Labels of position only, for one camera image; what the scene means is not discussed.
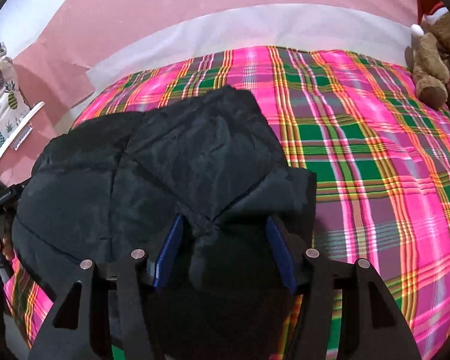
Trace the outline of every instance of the stuffed animal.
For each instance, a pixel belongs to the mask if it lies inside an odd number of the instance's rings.
[[[416,97],[434,110],[450,109],[450,12],[440,0],[417,0],[418,22],[412,34],[419,38],[413,80]]]

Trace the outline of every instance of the white pompom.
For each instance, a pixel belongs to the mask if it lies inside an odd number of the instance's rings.
[[[414,38],[421,38],[425,35],[425,32],[423,32],[423,28],[421,28],[418,24],[412,24],[411,29]]]

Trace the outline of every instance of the black puffer jacket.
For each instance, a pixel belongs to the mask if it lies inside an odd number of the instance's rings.
[[[315,189],[315,174],[288,167],[253,95],[224,87],[54,139],[20,200],[13,242],[53,298],[80,261],[129,254],[181,213],[190,226],[168,286],[180,291],[151,302],[164,352],[267,358],[290,297],[264,220],[279,214],[309,238]]]

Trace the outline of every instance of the pineapple print fabric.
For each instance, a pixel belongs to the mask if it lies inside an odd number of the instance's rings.
[[[18,77],[10,58],[0,58],[0,147],[30,108],[19,91]]]

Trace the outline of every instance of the metal bolt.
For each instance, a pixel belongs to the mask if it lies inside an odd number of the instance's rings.
[[[145,255],[145,251],[143,249],[135,249],[132,252],[132,257],[136,260],[141,259]]]
[[[305,252],[307,254],[308,257],[310,257],[311,259],[315,259],[318,256],[320,256],[320,252],[316,249],[310,248],[307,249],[307,251]]]
[[[359,259],[358,264],[364,269],[370,268],[370,261],[367,259]]]
[[[88,269],[90,268],[94,263],[91,261],[91,259],[84,259],[81,263],[80,263],[80,268],[82,269]]]

